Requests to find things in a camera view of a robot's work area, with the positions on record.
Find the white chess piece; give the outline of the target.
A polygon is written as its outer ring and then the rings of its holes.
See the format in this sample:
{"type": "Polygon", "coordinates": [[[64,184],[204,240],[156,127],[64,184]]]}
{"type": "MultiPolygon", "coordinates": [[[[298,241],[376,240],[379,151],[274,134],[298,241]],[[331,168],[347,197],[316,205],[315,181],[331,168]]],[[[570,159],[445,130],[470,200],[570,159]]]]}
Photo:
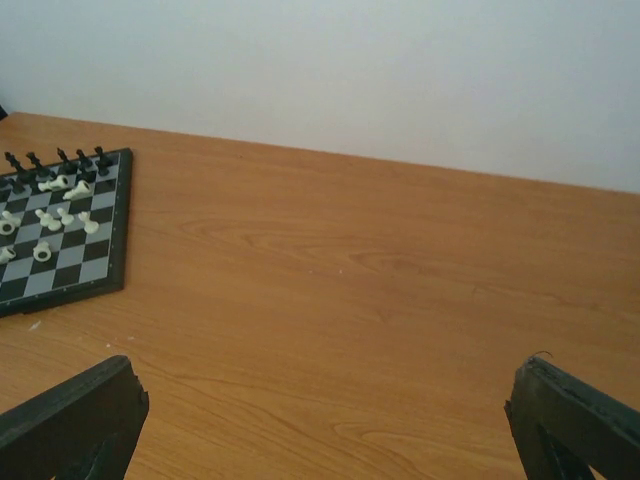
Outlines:
{"type": "Polygon", "coordinates": [[[40,192],[53,192],[69,188],[69,180],[65,175],[58,175],[55,179],[39,182],[37,184],[40,192]]]}
{"type": "Polygon", "coordinates": [[[13,260],[16,257],[16,252],[13,248],[10,247],[2,247],[0,250],[0,264],[7,264],[9,261],[13,260]]]}
{"type": "Polygon", "coordinates": [[[80,180],[75,187],[64,193],[63,199],[65,201],[74,201],[80,198],[84,198],[91,193],[91,185],[85,180],[80,180]]]}
{"type": "Polygon", "coordinates": [[[50,244],[47,241],[38,242],[33,248],[33,257],[37,262],[48,262],[52,257],[50,244]]]}
{"type": "Polygon", "coordinates": [[[4,210],[1,213],[0,234],[2,236],[12,235],[21,225],[21,218],[4,210]]]}

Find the white pawn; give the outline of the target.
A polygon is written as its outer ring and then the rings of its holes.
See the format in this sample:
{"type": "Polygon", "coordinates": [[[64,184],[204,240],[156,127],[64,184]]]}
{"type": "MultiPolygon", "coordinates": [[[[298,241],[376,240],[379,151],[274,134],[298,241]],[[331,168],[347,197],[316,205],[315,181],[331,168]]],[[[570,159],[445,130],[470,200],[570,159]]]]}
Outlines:
{"type": "Polygon", "coordinates": [[[91,219],[88,211],[80,212],[78,219],[83,223],[83,229],[87,235],[93,235],[99,230],[100,224],[91,219]]]}
{"type": "Polygon", "coordinates": [[[43,228],[47,228],[50,231],[57,231],[62,227],[60,220],[55,219],[50,213],[45,212],[42,209],[37,209],[35,214],[43,228]]]}
{"type": "Polygon", "coordinates": [[[57,214],[59,215],[59,221],[64,226],[67,227],[74,222],[74,216],[70,214],[66,209],[60,207],[57,209],[57,214]]]}

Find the black and grey chessboard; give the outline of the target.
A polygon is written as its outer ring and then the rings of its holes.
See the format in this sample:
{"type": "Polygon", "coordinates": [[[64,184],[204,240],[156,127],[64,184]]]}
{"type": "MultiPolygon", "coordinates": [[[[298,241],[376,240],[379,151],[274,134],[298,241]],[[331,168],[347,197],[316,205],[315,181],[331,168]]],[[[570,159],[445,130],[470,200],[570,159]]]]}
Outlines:
{"type": "Polygon", "coordinates": [[[134,155],[129,148],[104,153],[112,161],[106,176],[98,174],[95,150],[92,155],[84,153],[93,162],[89,173],[80,171],[76,155],[67,156],[77,165],[72,175],[60,171],[60,159],[51,165],[43,164],[51,171],[49,178],[38,178],[31,163],[21,164],[31,172],[30,183],[22,183],[11,166],[10,172],[2,174],[1,213],[7,210],[21,218],[20,227],[12,235],[1,235],[1,248],[10,247],[16,252],[13,260],[1,265],[3,316],[53,308],[123,289],[134,155]],[[38,190],[39,182],[58,175],[68,178],[68,189],[38,190]],[[64,193],[80,180],[91,185],[92,193],[65,201],[64,193]],[[74,216],[74,222],[57,231],[43,228],[35,211],[42,209],[59,220],[60,207],[74,216]],[[78,219],[83,211],[100,224],[93,235],[86,234],[78,219]],[[40,241],[50,244],[52,257],[48,262],[34,260],[33,248],[40,241]]]}

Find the black chess piece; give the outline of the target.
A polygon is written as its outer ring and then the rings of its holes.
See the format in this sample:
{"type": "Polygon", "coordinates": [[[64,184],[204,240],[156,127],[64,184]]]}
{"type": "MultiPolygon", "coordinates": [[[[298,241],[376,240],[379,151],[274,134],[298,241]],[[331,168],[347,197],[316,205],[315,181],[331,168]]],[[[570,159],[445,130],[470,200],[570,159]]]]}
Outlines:
{"type": "Polygon", "coordinates": [[[5,160],[10,164],[10,166],[16,171],[18,179],[22,183],[30,183],[31,182],[31,172],[25,169],[20,161],[10,152],[4,153],[5,160]]]}
{"type": "Polygon", "coordinates": [[[98,155],[98,160],[96,161],[96,168],[98,170],[98,174],[100,176],[108,175],[109,169],[112,165],[111,159],[104,153],[104,150],[101,146],[96,146],[94,150],[95,150],[95,153],[98,155]]]}
{"type": "Polygon", "coordinates": [[[34,167],[38,178],[49,178],[51,176],[51,171],[49,170],[49,168],[41,163],[41,160],[36,156],[34,152],[28,152],[25,154],[25,156],[29,159],[30,163],[34,167]]]}
{"type": "Polygon", "coordinates": [[[77,165],[69,160],[65,151],[61,148],[57,148],[57,155],[61,160],[60,171],[63,172],[65,175],[75,174],[77,171],[77,165]]]}
{"type": "Polygon", "coordinates": [[[81,149],[76,150],[79,161],[79,169],[82,173],[89,173],[93,168],[93,162],[84,154],[81,149]]]}

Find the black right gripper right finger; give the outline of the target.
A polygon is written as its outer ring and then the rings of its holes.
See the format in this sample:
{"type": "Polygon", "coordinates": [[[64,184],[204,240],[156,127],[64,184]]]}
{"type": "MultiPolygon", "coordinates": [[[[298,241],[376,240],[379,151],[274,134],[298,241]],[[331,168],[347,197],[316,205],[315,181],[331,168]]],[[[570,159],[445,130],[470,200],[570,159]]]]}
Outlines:
{"type": "Polygon", "coordinates": [[[639,412],[538,356],[504,410],[529,479],[639,477],[639,412]]]}

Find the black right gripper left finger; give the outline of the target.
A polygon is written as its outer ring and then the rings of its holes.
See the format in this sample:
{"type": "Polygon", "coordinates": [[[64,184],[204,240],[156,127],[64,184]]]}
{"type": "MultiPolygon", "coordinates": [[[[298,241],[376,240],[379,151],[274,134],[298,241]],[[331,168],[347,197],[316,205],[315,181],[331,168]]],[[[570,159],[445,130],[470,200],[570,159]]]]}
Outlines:
{"type": "Polygon", "coordinates": [[[3,479],[122,479],[149,412],[125,355],[1,414],[3,479]]]}

